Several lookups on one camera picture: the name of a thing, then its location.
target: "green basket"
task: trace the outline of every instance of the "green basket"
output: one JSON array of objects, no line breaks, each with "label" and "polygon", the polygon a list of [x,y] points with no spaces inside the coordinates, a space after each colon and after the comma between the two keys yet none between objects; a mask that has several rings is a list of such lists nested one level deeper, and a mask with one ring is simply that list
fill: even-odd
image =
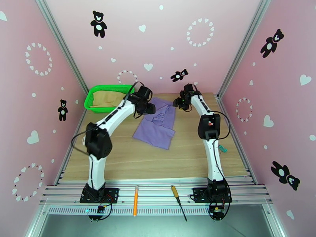
[{"label": "green basket", "polygon": [[103,107],[103,108],[91,108],[90,106],[93,105],[93,93],[103,90],[103,91],[115,91],[115,92],[121,92],[123,94],[127,94],[130,90],[131,85],[97,85],[92,87],[89,90],[89,93],[86,97],[84,106],[86,109],[92,110],[95,113],[110,113],[112,112],[116,107]]}]

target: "orange marker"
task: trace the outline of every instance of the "orange marker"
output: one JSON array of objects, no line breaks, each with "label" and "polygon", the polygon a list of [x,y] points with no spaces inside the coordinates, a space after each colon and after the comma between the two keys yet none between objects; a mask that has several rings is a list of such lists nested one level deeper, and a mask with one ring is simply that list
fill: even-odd
[{"label": "orange marker", "polygon": [[138,185],[136,185],[135,187],[134,211],[133,211],[134,216],[136,216],[137,214],[137,200],[138,200]]}]

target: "black mounting plate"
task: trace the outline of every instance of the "black mounting plate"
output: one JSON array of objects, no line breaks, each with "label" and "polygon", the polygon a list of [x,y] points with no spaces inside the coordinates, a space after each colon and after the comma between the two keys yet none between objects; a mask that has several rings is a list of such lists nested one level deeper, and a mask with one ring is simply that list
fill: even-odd
[{"label": "black mounting plate", "polygon": [[[191,195],[195,203],[210,203],[210,199],[207,197],[207,188],[192,188],[193,195]],[[213,202],[221,203],[222,202],[222,196],[218,199],[214,199]],[[226,203],[231,203],[233,200],[231,199],[231,196],[225,196],[224,200]]]}]

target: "wooden tabletop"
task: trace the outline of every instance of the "wooden tabletop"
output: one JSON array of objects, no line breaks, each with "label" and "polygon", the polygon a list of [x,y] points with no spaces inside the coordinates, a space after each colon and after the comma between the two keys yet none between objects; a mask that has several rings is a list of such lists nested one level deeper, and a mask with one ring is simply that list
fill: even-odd
[{"label": "wooden tabletop", "polygon": [[[154,97],[173,101],[179,94],[154,94]],[[220,111],[212,93],[203,94],[211,110]],[[80,131],[84,131],[89,122],[97,122],[107,113],[96,114],[87,111]],[[107,157],[105,179],[151,179],[207,177],[208,167],[205,148],[198,137],[199,115],[193,108],[191,112],[176,110],[173,130],[175,135],[169,150],[153,147],[132,138],[142,117],[134,119],[132,115],[119,125],[111,136],[113,149]],[[220,137],[224,137],[228,127],[221,115]],[[76,147],[86,151],[82,138],[76,140]],[[238,154],[231,135],[220,140],[220,145],[228,151],[220,154],[225,176],[244,176],[245,167]],[[73,150],[63,180],[88,180],[88,156]]]}]

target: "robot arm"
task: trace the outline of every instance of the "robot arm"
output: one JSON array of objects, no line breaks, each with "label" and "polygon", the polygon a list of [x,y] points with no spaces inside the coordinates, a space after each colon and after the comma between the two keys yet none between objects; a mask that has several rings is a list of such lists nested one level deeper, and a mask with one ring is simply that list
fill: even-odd
[{"label": "robot arm", "polygon": [[[192,84],[187,84],[184,86],[184,90],[180,92],[180,98],[173,101],[173,106],[187,111],[191,105],[195,107],[200,115],[197,132],[205,147],[209,169],[207,176],[208,185],[205,190],[202,190],[200,200],[201,202],[208,203],[231,203],[230,188],[224,177],[218,151],[220,116],[210,110],[206,105],[202,94],[197,89],[195,91]],[[221,220],[225,216],[223,214],[224,204],[222,209],[216,209],[216,207],[217,206],[211,208],[210,205],[210,212],[212,212],[215,220]]]},{"label": "robot arm", "polygon": [[103,201],[110,192],[116,193],[111,197],[117,200],[118,189],[106,189],[104,180],[105,162],[112,150],[110,137],[114,130],[129,115],[138,113],[154,114],[155,105],[149,103],[149,96],[152,91],[141,86],[134,94],[128,94],[121,101],[119,106],[97,123],[89,123],[86,130],[85,146],[89,154],[89,179],[86,183],[80,203],[99,203]]}]

